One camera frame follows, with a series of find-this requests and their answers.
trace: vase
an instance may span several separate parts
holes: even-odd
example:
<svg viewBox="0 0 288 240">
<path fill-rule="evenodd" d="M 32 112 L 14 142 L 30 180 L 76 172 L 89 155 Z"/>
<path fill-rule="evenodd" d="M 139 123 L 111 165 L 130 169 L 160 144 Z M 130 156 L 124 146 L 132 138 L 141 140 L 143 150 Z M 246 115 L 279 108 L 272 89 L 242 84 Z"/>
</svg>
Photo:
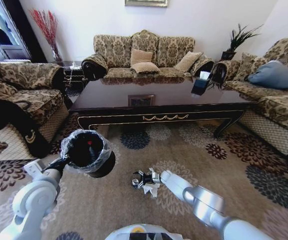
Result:
<svg viewBox="0 0 288 240">
<path fill-rule="evenodd" d="M 235 51 L 224 51 L 221 60 L 231 60 L 235 56 Z"/>
<path fill-rule="evenodd" d="M 62 57 L 60 56 L 59 52 L 58 52 L 58 48 L 56 44 L 51 45 L 52 48 L 52 53 L 53 53 L 53 58 L 55 60 L 56 63 L 61 63 L 63 62 Z"/>
</svg>

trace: patterned rug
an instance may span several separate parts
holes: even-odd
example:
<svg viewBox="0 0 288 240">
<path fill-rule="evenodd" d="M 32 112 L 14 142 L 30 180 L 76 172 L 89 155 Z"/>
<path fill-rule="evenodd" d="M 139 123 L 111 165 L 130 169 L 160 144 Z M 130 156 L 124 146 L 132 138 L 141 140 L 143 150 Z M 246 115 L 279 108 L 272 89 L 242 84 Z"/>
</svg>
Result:
<svg viewBox="0 0 288 240">
<path fill-rule="evenodd" d="M 163 226 L 192 240 L 216 240 L 191 208 L 164 186 L 158 197 L 131 186 L 137 170 L 171 170 L 193 185 L 223 196 L 226 214 L 249 221 L 277 240 L 288 240 L 288 166 L 268 145 L 238 125 L 214 139 L 217 121 L 113 125 L 98 131 L 110 140 L 116 155 L 104 178 L 64 172 L 58 204 L 42 222 L 43 240 L 103 240 L 131 224 Z M 52 143 L 46 163 L 55 159 L 60 141 L 77 128 L 70 117 Z M 27 161 L 0 162 L 0 231 L 12 219 L 16 192 L 31 181 Z"/>
</svg>

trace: potted plant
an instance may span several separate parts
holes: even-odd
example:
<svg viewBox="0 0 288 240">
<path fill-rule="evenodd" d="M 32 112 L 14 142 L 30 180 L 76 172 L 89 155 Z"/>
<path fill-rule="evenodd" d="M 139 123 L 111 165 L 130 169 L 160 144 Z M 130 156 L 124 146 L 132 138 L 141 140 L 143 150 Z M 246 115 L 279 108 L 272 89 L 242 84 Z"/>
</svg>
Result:
<svg viewBox="0 0 288 240">
<path fill-rule="evenodd" d="M 250 31 L 244 31 L 247 26 L 242 28 L 239 23 L 238 24 L 239 31 L 237 32 L 236 30 L 232 30 L 230 48 L 228 48 L 226 51 L 223 52 L 221 60 L 233 59 L 234 55 L 236 54 L 235 52 L 236 48 L 238 48 L 241 44 L 243 44 L 243 42 L 246 41 L 247 39 L 259 35 L 259 33 L 255 33 L 255 31 L 261 28 L 261 26 L 251 29 Z"/>
</svg>

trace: coffee table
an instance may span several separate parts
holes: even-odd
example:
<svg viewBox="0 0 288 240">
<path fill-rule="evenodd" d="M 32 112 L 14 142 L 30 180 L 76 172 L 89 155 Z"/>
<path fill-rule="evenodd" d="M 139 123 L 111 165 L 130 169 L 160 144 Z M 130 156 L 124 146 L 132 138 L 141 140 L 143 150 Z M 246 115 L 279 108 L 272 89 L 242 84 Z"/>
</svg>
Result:
<svg viewBox="0 0 288 240">
<path fill-rule="evenodd" d="M 223 119 L 214 132 L 217 138 L 255 104 L 237 91 L 221 89 L 214 83 L 196 87 L 196 80 L 200 83 L 196 78 L 170 84 L 109 84 L 105 79 L 90 81 L 69 111 L 78 114 L 79 126 L 87 130 L 93 125 Z M 128 96 L 131 95 L 154 95 L 155 99 L 151 105 L 134 107 L 129 106 Z"/>
</svg>

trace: tissue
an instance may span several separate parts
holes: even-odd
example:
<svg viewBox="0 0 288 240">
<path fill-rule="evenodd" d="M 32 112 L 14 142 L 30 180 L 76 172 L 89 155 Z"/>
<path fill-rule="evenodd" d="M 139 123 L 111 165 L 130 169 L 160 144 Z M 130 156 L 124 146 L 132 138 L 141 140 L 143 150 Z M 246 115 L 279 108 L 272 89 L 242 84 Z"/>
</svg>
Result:
<svg viewBox="0 0 288 240">
<path fill-rule="evenodd" d="M 201 78 L 201 79 L 207 80 L 208 77 L 209 77 L 209 75 L 210 75 L 210 72 L 207 72 L 207 71 L 201 71 L 201 72 L 200 72 L 200 78 Z"/>
<path fill-rule="evenodd" d="M 156 184 L 145 184 L 143 186 L 143 189 L 144 189 L 144 194 L 150 192 L 153 196 L 153 198 L 156 198 L 157 197 L 157 190 L 159 188 L 160 184 L 159 183 L 156 183 Z"/>
</svg>

